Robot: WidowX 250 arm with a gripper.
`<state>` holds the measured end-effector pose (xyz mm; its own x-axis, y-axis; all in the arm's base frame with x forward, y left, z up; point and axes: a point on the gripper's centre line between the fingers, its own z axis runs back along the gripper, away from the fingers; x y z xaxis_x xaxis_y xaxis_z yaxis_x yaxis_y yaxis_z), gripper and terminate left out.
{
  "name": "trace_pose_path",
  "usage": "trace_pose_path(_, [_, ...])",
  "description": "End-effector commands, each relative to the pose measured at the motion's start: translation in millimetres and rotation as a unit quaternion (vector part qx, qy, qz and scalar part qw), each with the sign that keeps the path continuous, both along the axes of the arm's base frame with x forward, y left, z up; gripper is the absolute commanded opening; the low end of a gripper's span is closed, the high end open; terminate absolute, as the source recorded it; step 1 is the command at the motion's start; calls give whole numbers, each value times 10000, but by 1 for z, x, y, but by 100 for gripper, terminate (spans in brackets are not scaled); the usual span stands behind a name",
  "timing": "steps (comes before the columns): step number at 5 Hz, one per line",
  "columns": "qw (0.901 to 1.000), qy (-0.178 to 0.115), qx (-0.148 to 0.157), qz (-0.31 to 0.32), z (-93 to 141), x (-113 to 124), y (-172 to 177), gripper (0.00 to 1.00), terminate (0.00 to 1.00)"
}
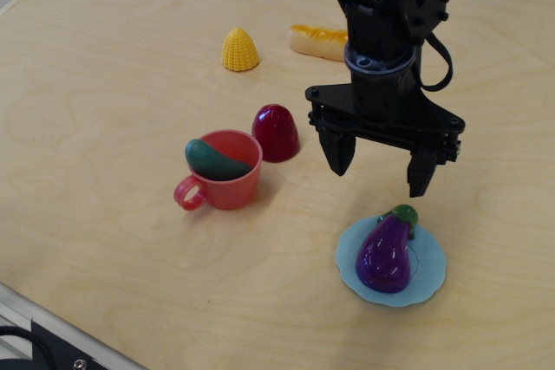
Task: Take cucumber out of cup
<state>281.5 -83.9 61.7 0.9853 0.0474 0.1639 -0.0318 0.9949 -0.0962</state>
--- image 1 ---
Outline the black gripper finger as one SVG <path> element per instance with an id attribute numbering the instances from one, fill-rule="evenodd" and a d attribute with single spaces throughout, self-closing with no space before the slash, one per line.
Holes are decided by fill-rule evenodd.
<path id="1" fill-rule="evenodd" d="M 444 163 L 443 158 L 435 152 L 424 149 L 422 152 L 411 152 L 408 164 L 407 181 L 409 196 L 418 198 L 425 195 L 434 176 L 437 165 Z"/>
<path id="2" fill-rule="evenodd" d="M 347 172 L 355 155 L 356 137 L 349 132 L 338 132 L 318 126 L 318 137 L 330 169 L 338 176 Z"/>

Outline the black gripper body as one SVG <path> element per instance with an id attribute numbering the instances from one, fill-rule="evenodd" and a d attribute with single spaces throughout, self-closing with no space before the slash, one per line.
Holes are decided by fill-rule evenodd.
<path id="1" fill-rule="evenodd" d="M 410 152 L 427 149 L 447 162 L 460 153 L 464 120 L 433 103 L 421 84 L 421 52 L 410 51 L 398 62 L 346 57 L 351 80 L 346 84 L 307 88 L 310 124 L 349 132 Z"/>

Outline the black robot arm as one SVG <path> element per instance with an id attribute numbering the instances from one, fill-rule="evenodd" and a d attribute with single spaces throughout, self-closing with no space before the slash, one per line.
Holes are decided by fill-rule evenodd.
<path id="1" fill-rule="evenodd" d="M 448 59 L 434 29 L 447 20 L 449 0 L 337 0 L 347 22 L 347 84 L 313 86 L 310 124 L 330 169 L 343 175 L 358 139 L 408 150 L 407 181 L 413 198 L 426 192 L 437 166 L 454 162 L 464 120 L 436 105 L 428 94 L 452 80 L 421 78 L 424 45 Z"/>

